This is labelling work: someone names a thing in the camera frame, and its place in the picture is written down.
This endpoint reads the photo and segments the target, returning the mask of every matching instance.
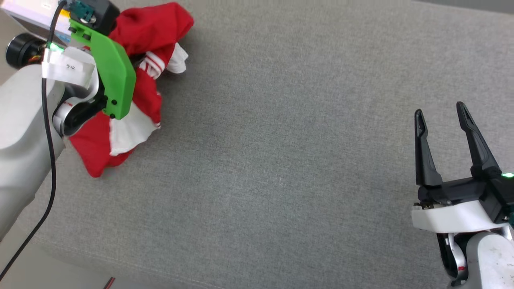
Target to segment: red and white clothing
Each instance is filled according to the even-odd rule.
[[[186,70],[188,54],[177,42],[193,23],[193,18],[177,3],[132,8],[117,18],[117,27],[109,37],[121,44],[129,56],[146,56],[136,69],[128,115],[117,120],[100,112],[70,137],[92,177],[101,176],[106,167],[122,164],[138,144],[160,127],[162,99],[155,79],[164,70]]]

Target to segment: green light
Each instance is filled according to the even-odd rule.
[[[61,51],[63,52],[64,49],[59,47],[57,44],[54,44],[54,43],[50,43],[50,50],[51,51]]]

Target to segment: black cylinder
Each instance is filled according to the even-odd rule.
[[[43,53],[45,43],[44,40],[30,33],[16,36],[11,40],[5,52],[7,64],[16,69],[28,65],[32,57]]]

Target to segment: green plastic part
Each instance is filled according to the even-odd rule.
[[[122,119],[130,110],[136,72],[123,47],[109,37],[70,20],[71,37],[91,49],[98,74],[105,87],[107,106],[103,112]]]

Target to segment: red cloth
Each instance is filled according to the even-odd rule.
[[[175,43],[194,24],[189,13],[177,3],[127,9],[116,21],[117,27],[109,37],[121,44],[129,56],[151,51],[164,61],[165,66]],[[161,96],[155,80],[140,68],[136,69],[136,77],[134,104],[154,123],[160,123]],[[92,177],[101,176],[106,167],[119,166],[134,151],[110,155],[109,121],[110,118],[100,112],[70,137]]]

